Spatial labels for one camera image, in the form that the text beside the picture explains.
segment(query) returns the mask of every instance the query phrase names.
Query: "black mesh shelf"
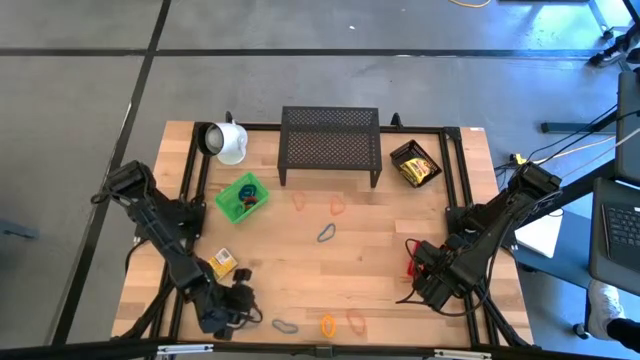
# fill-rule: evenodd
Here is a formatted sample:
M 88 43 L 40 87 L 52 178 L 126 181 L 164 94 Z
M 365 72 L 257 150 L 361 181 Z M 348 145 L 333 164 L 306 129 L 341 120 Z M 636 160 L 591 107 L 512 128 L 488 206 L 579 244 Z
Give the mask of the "black mesh shelf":
M 287 169 L 365 170 L 375 187 L 382 171 L 380 122 L 376 108 L 282 108 L 278 171 Z

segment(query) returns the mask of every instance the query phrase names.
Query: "sneaker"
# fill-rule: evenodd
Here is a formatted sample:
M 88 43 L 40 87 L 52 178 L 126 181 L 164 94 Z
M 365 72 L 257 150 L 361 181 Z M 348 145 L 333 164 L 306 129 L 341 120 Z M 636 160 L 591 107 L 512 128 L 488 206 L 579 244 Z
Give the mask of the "sneaker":
M 620 305 L 618 289 L 597 280 L 591 280 L 587 289 L 591 313 L 587 329 L 593 337 L 600 340 L 613 340 L 607 334 L 607 325 L 614 319 L 624 319 L 624 310 Z

